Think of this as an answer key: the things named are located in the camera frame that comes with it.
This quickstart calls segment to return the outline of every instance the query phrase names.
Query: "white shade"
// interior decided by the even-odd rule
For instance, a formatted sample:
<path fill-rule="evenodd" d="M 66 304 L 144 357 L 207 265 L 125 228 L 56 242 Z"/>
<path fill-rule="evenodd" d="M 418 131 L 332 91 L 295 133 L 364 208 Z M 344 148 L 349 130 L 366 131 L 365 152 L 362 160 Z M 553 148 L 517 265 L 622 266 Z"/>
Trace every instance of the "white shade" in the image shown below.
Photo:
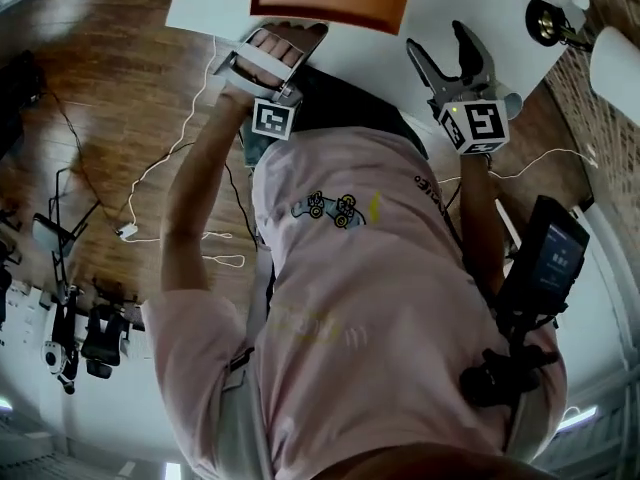
<path fill-rule="evenodd" d="M 604 29 L 596 40 L 591 87 L 640 126 L 640 50 L 613 27 Z"/>

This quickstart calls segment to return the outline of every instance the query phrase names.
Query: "cable plug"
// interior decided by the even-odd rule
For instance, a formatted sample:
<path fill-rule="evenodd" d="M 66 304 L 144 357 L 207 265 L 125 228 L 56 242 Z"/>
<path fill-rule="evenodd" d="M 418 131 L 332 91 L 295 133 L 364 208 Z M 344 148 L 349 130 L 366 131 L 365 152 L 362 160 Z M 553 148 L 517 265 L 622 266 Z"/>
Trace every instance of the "cable plug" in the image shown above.
<path fill-rule="evenodd" d="M 122 240 L 123 242 L 126 242 L 127 238 L 135 235 L 137 232 L 138 232 L 138 226 L 136 226 L 133 222 L 130 222 L 129 224 L 122 226 L 118 230 L 118 236 L 120 237 L 120 240 Z"/>

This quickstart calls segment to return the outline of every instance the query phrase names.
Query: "pink t-shirt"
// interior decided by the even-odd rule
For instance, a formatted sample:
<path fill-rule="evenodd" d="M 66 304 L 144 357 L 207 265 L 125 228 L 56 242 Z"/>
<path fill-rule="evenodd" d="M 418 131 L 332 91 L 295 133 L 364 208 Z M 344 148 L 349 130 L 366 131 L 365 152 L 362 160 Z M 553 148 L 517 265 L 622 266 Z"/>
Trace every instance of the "pink t-shirt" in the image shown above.
<path fill-rule="evenodd" d="M 418 442 L 500 454 L 510 411 L 471 407 L 459 376 L 486 348 L 506 352 L 506 341 L 418 151 L 363 128 L 297 134 L 265 153 L 253 203 L 277 275 L 254 355 L 275 478 L 309 480 L 360 453 Z M 204 291 L 160 294 L 143 315 L 178 443 L 213 473 L 225 366 L 244 324 Z M 551 326 L 531 341 L 557 348 Z M 551 435 L 564 364 L 542 377 Z"/>

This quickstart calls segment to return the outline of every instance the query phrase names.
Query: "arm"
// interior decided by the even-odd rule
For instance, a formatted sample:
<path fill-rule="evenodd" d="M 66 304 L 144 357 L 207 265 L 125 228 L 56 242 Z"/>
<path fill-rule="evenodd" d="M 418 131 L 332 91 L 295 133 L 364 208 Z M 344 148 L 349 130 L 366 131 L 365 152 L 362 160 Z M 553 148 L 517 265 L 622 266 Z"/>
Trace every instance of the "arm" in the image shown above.
<path fill-rule="evenodd" d="M 504 237 L 487 160 L 461 158 L 462 248 L 474 276 L 497 294 L 504 282 Z"/>
<path fill-rule="evenodd" d="M 208 288 L 200 242 L 218 196 L 224 164 L 252 105 L 225 88 L 169 189 L 162 218 L 162 291 Z"/>

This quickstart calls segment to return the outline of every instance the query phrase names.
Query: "person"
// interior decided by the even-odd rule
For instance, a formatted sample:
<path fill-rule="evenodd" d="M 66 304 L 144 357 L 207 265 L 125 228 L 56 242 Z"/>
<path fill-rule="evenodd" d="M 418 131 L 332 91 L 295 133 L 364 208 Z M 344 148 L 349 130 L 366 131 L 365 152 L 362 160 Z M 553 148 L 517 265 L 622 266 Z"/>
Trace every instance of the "person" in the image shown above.
<path fill-rule="evenodd" d="M 268 32 L 252 42 L 290 66 L 298 59 Z M 244 59 L 239 66 L 278 82 Z M 508 350 L 462 262 L 500 289 L 502 224 L 486 158 L 461 159 L 460 249 L 424 148 L 399 112 L 312 68 L 296 77 L 305 95 L 296 133 L 261 155 L 252 193 L 276 277 L 252 358 L 273 477 L 549 478 L 505 457 L 511 409 L 473 407 L 459 387 L 483 350 Z M 211 109 L 168 193 L 161 293 L 143 307 L 177 442 L 205 478 L 216 473 L 221 391 L 245 326 L 209 291 L 200 244 L 253 104 L 227 83 Z M 551 325 L 529 340 L 557 350 Z M 562 361 L 540 379 L 550 439 L 566 399 Z"/>

